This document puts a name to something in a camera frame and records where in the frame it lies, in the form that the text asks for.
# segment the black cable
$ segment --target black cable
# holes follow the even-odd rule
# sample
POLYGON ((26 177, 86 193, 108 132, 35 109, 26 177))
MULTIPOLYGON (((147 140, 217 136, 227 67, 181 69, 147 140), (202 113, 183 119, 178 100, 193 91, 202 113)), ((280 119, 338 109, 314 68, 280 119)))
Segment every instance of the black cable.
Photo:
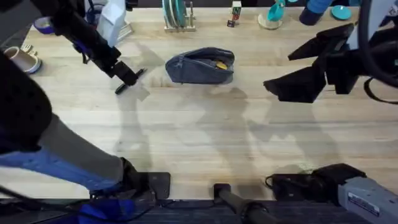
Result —
POLYGON ((140 217, 142 217, 143 215, 145 215, 146 213, 148 213, 149 211, 151 211, 153 208, 156 207, 156 205, 151 206, 151 207, 145 209, 140 214, 136 215, 135 217, 132 217, 132 218, 127 219, 127 220, 112 220, 112 219, 107 219, 107 218, 96 217, 94 215, 90 215, 90 214, 85 213, 85 212, 81 212, 81 211, 78 211, 78 210, 75 210, 75 209, 72 209, 72 208, 64 207, 63 205, 56 205, 56 204, 49 204, 49 203, 41 202, 41 201, 39 201, 37 199, 29 198, 29 197, 23 196, 23 195, 21 195, 19 193, 13 192, 13 191, 11 191, 11 190, 9 190, 9 189, 1 186, 1 185, 0 185, 0 193, 2 193, 4 195, 8 195, 8 196, 16 198, 16 199, 19 199, 19 200, 21 200, 21 201, 23 201, 25 203, 31 204, 31 205, 41 206, 43 208, 48 208, 48 209, 56 210, 56 211, 59 211, 59 212, 66 212, 66 213, 69 213, 69 214, 79 215, 79 216, 83 216, 83 217, 86 217, 86 218, 91 218, 93 220, 97 220, 97 221, 101 221, 101 222, 107 222, 107 223, 127 223, 127 222, 131 222, 133 220, 139 219, 140 217))
POLYGON ((369 15, 372 1, 362 0, 362 5, 359 10, 359 24, 358 24, 358 50, 368 75, 373 77, 386 85, 398 88, 398 82, 393 75, 383 72, 373 59, 371 49, 369 46, 369 15))
POLYGON ((382 99, 378 98, 371 90, 370 84, 371 84, 372 80, 373 80, 373 78, 369 78, 363 84, 363 89, 364 89, 365 93, 367 94, 367 96, 370 97, 370 99, 375 100, 377 102, 381 102, 381 103, 388 103, 388 104, 391 104, 391 105, 398 105, 398 101, 387 101, 387 100, 382 100, 382 99))
POLYGON ((266 184, 266 186, 272 190, 272 185, 270 183, 268 183, 268 180, 272 178, 272 175, 266 177, 266 180, 264 181, 264 183, 266 184))
POLYGON ((88 4, 90 5, 91 11, 94 11, 94 3, 93 3, 93 0, 88 0, 88 4))

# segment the blue object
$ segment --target blue object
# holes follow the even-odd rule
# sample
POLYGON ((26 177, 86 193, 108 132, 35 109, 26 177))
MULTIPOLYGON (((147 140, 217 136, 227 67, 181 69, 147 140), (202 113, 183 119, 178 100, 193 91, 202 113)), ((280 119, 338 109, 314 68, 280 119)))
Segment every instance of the blue object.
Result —
MULTIPOLYGON (((106 199, 96 200, 92 204, 84 204, 80 211, 105 219, 127 220, 132 218, 134 209, 132 200, 106 199)), ((79 224, 104 224, 104 222, 83 216, 79 216, 78 219, 79 224)))
POLYGON ((42 34, 53 34, 54 29, 51 26, 50 18, 49 17, 42 17, 36 19, 33 23, 33 26, 42 34))
POLYGON ((347 20, 351 18, 351 10, 345 6, 335 6, 331 9, 331 15, 339 20, 347 20))
POLYGON ((323 16, 333 0, 309 0, 300 15, 302 24, 313 26, 323 16))
POLYGON ((88 190, 112 189, 115 180, 106 180, 64 161, 45 148, 37 152, 14 151, 0 155, 0 166, 28 169, 85 186, 88 190))
POLYGON ((277 22, 284 16, 285 1, 277 1, 268 11, 267 20, 277 22))

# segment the zipper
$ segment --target zipper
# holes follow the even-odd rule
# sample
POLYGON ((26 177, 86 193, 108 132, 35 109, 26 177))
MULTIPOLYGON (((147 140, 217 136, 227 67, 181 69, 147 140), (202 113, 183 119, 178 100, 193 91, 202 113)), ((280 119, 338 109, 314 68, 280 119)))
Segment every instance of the zipper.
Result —
POLYGON ((217 69, 217 68, 215 68, 215 67, 213 67, 213 66, 211 66, 211 65, 208 65, 208 64, 206 64, 206 63, 204 63, 204 62, 197 61, 197 60, 194 60, 194 59, 189 59, 189 58, 187 58, 187 59, 190 60, 190 61, 192 61, 193 63, 205 65, 205 66, 207 66, 207 67, 209 67, 209 68, 212 68, 212 69, 214 69, 214 70, 216 70, 216 71, 218 71, 218 72, 228 72, 228 73, 231 72, 231 70, 229 70, 229 69, 227 69, 227 70, 217 69))

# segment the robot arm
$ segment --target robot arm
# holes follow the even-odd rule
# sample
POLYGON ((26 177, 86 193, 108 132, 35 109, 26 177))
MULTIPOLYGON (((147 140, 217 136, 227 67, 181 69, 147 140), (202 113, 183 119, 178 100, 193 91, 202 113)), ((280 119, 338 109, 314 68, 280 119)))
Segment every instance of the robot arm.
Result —
MULTIPOLYGON (((50 16, 57 35, 84 46, 89 58, 108 76, 127 85, 138 76, 78 13, 81 2, 31 0, 43 16, 50 16)), ((20 1, 4 1, 0 11, 20 1)), ((91 195, 132 197, 149 188, 169 195, 169 173, 142 173, 124 158, 109 155, 68 129, 52 113, 42 89, 0 52, 0 166, 19 167, 85 186, 91 195), (156 183, 149 186, 150 176, 156 183)))
POLYGON ((346 164, 322 167, 311 174, 273 174, 267 179, 272 180, 276 200, 331 202, 373 224, 398 222, 398 195, 346 164))
POLYGON ((267 80, 265 88, 280 101, 301 103, 313 103, 326 81, 335 86, 337 94, 349 94, 361 75, 398 88, 398 82, 391 75, 398 72, 394 63, 398 56, 398 29, 377 31, 394 2, 363 0, 356 27, 347 24, 319 32, 289 55, 289 60, 317 57, 313 64, 267 80))

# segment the wooden table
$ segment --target wooden table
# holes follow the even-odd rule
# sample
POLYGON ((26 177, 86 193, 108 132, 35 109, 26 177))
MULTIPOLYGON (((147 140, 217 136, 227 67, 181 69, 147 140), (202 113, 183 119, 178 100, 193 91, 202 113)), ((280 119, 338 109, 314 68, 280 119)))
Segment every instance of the wooden table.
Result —
MULTIPOLYGON (((304 26, 298 21, 302 8, 289 8, 284 25, 269 31, 256 22, 265 10, 244 8, 240 25, 229 28, 230 9, 195 9, 197 32, 179 34, 164 32, 161 9, 129 12, 135 33, 117 46, 121 59, 135 71, 149 70, 121 96, 114 94, 120 80, 93 63, 83 65, 64 38, 32 29, 26 43, 44 61, 32 78, 72 130, 138 170, 169 171, 171 198, 210 198, 214 183, 229 182, 243 197, 270 199, 265 176, 337 162, 398 193, 398 107, 368 99, 364 79, 350 95, 328 86, 314 104, 278 102, 262 85, 311 64, 313 59, 290 62, 287 56, 318 31, 347 22, 325 13, 316 26, 304 26), (235 53, 232 83, 171 82, 168 59, 209 46, 235 53)), ((380 83, 372 87, 380 97, 398 98, 380 83)), ((1 169, 0 177, 0 184, 33 197, 88 196, 82 186, 24 170, 1 169)))

